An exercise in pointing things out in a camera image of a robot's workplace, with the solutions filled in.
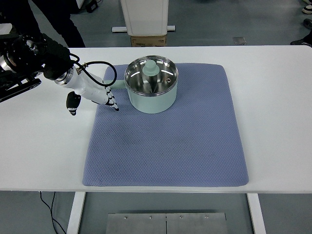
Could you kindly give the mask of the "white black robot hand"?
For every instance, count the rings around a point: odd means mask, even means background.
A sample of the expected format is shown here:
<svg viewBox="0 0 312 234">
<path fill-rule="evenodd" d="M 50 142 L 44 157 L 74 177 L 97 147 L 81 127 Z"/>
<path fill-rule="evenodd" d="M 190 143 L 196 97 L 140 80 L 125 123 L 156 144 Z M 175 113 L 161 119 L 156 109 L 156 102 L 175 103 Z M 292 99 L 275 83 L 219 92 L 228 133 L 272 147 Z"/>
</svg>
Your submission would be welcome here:
<svg viewBox="0 0 312 234">
<path fill-rule="evenodd" d="M 116 111 L 119 110 L 111 87 L 107 86 L 103 80 L 86 72 L 79 72 L 76 68 L 70 69 L 67 73 L 55 80 L 55 83 L 72 89 L 66 100 L 66 108 L 71 115 L 76 115 L 78 106 L 82 98 L 90 100 L 96 104 L 105 104 Z"/>
</svg>

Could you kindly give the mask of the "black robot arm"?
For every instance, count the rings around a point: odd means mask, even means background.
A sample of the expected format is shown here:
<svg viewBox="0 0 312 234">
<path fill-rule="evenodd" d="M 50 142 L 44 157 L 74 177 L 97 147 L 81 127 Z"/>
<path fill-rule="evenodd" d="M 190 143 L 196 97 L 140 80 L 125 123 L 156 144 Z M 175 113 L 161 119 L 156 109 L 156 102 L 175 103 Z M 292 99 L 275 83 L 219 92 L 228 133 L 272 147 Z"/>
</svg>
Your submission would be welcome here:
<svg viewBox="0 0 312 234">
<path fill-rule="evenodd" d="M 56 80 L 74 62 L 68 48 L 46 34 L 38 39 L 29 35 L 0 36 L 0 101 L 6 101 L 41 84 L 38 75 Z"/>
</svg>

